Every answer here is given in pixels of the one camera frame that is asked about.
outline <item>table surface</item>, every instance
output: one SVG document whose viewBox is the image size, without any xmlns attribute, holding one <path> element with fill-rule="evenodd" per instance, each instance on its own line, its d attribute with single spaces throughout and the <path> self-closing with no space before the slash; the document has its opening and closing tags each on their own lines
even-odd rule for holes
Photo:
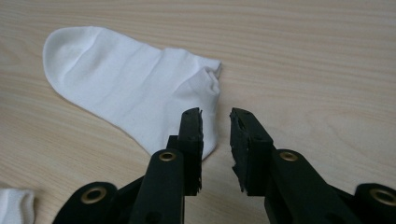
<svg viewBox="0 0 396 224">
<path fill-rule="evenodd" d="M 118 188 L 149 154 L 117 127 L 58 95 L 45 78 L 48 34 L 104 26 L 157 48 L 220 59 L 219 142 L 185 223 L 269 223 L 241 193 L 229 146 L 233 107 L 251 111 L 276 147 L 296 150 L 330 184 L 396 189 L 396 2 L 20 1 L 0 3 L 0 181 L 35 191 L 51 223 L 93 181 Z"/>
</svg>

